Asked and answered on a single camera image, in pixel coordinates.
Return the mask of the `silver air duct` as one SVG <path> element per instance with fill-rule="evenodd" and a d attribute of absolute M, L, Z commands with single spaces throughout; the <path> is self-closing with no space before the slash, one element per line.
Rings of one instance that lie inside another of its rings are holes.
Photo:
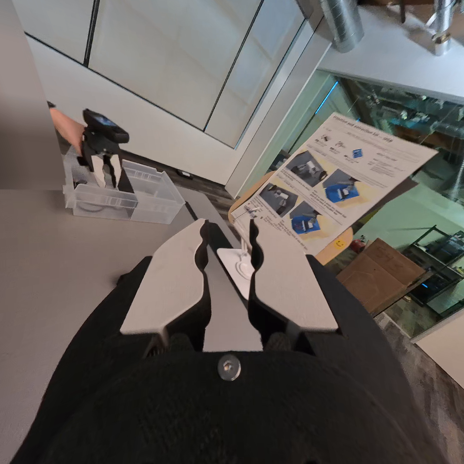
<path fill-rule="evenodd" d="M 319 1 L 324 18 L 333 35 L 333 45 L 340 53 L 348 53 L 357 47 L 364 37 L 358 2 L 351 0 Z M 433 1 L 434 13 L 427 25 L 434 26 L 432 43 L 437 56 L 450 48 L 450 27 L 455 8 L 462 1 Z"/>

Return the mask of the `brown cardboard boxes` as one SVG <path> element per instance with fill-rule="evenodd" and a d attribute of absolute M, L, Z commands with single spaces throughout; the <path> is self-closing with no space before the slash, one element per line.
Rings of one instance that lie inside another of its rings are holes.
<path fill-rule="evenodd" d="M 377 238 L 336 276 L 375 317 L 412 290 L 426 270 Z"/>

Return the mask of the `black metal shelf rack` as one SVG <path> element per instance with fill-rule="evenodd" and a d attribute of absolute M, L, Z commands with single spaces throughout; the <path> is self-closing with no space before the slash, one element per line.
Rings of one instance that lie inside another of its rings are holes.
<path fill-rule="evenodd" d="M 402 254 L 425 271 L 409 296 L 445 318 L 462 307 L 463 231 L 446 234 L 436 225 L 408 245 Z"/>

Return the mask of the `printed instruction sheet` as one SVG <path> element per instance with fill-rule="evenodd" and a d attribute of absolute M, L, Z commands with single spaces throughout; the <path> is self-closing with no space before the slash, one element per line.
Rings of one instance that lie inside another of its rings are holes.
<path fill-rule="evenodd" d="M 366 215 L 437 150 L 333 113 L 249 199 L 232 212 L 266 223 L 316 255 Z"/>

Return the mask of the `person's left hand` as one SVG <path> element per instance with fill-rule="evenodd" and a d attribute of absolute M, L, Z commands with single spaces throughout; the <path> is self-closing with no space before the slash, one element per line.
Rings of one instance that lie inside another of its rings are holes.
<path fill-rule="evenodd" d="M 84 125 L 68 117 L 55 107 L 49 108 L 49 111 L 55 130 L 72 145 L 79 155 L 82 155 Z"/>

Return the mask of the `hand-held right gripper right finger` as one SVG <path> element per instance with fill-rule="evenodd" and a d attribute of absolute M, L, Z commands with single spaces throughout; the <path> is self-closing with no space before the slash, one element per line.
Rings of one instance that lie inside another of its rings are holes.
<path fill-rule="evenodd" d="M 249 320 L 259 333 L 335 333 L 339 326 L 298 241 L 271 224 L 249 224 Z"/>

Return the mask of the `white frosted glass door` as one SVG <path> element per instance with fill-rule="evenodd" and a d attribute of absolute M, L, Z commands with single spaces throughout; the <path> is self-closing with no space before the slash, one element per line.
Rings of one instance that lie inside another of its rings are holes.
<path fill-rule="evenodd" d="M 125 149 L 226 185 L 316 31 L 319 1 L 13 1 L 45 98 Z"/>

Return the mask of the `clear plastic bin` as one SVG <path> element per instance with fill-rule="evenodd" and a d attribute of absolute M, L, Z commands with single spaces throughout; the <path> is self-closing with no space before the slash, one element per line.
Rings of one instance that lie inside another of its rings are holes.
<path fill-rule="evenodd" d="M 134 190 L 131 194 L 114 189 L 108 172 L 106 187 L 100 188 L 94 174 L 79 164 L 73 147 L 62 156 L 62 161 L 65 207 L 75 216 L 170 224 L 185 204 L 167 173 L 153 167 L 122 160 Z"/>

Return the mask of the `dark bin divider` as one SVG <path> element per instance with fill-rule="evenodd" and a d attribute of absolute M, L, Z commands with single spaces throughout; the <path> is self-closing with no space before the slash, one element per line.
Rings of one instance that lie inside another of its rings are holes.
<path fill-rule="evenodd" d="M 117 184 L 117 189 L 120 192 L 126 192 L 126 193 L 134 193 L 134 190 L 132 188 L 131 182 L 123 168 L 121 168 L 121 175 L 119 177 L 119 181 Z"/>

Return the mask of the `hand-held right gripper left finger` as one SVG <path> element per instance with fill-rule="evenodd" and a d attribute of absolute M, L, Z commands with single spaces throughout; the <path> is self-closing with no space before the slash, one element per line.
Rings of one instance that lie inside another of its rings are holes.
<path fill-rule="evenodd" d="M 153 254 L 120 333 L 190 336 L 204 333 L 211 320 L 205 273 L 208 225 L 200 218 L 173 235 Z"/>

